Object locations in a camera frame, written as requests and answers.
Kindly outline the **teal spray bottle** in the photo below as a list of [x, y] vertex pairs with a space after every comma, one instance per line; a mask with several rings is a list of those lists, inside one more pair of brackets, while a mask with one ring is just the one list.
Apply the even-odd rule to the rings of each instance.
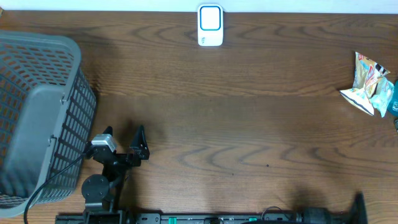
[[390, 112], [390, 114], [398, 117], [398, 81], [395, 82], [394, 93], [392, 95], [391, 101], [389, 102], [387, 110]]

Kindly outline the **pale green small packet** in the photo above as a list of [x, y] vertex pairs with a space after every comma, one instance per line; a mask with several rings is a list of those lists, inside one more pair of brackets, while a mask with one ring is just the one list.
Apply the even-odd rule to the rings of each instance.
[[382, 77], [381, 81], [377, 84], [375, 94], [370, 99], [372, 106], [380, 112], [382, 118], [385, 117], [393, 94], [394, 84], [386, 77]]

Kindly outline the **yellow wet wipes pack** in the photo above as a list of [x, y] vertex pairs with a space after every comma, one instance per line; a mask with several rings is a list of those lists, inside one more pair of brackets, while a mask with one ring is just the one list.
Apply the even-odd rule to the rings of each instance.
[[376, 109], [372, 106], [370, 99], [375, 94], [377, 84], [382, 77], [386, 77], [389, 73], [390, 71], [379, 63], [359, 52], [355, 52], [353, 86], [350, 89], [340, 90], [339, 93], [356, 108], [370, 116], [374, 116], [374, 110]]

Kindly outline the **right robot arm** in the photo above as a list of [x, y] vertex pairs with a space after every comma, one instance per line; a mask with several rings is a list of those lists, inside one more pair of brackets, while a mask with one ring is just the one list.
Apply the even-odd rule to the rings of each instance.
[[331, 213], [326, 208], [307, 207], [297, 212], [295, 220], [311, 224], [368, 224], [363, 193], [356, 194], [351, 208], [342, 213]]

